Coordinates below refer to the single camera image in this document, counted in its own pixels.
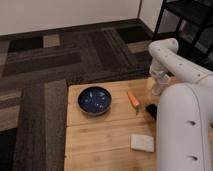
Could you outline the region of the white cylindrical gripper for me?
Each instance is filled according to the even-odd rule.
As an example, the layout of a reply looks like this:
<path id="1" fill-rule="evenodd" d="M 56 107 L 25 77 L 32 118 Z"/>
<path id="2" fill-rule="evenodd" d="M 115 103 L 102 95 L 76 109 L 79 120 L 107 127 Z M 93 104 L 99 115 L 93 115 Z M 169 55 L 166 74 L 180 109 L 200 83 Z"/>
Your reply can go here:
<path id="1" fill-rule="evenodd" d="M 159 79 L 166 75 L 167 69 L 159 61 L 153 59 L 150 65 L 149 73 L 153 78 Z M 147 79 L 147 88 L 149 90 L 155 85 L 155 80 L 152 77 Z"/>

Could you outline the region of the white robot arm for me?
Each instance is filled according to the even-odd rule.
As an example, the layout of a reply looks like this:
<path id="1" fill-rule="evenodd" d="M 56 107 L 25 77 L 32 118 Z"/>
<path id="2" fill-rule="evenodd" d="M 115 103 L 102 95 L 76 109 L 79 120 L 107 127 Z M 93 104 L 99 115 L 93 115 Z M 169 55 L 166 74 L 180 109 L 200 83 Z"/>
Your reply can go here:
<path id="1" fill-rule="evenodd" d="M 213 171 L 213 72 L 177 54 L 174 38 L 153 41 L 150 75 L 157 107 L 157 171 Z"/>

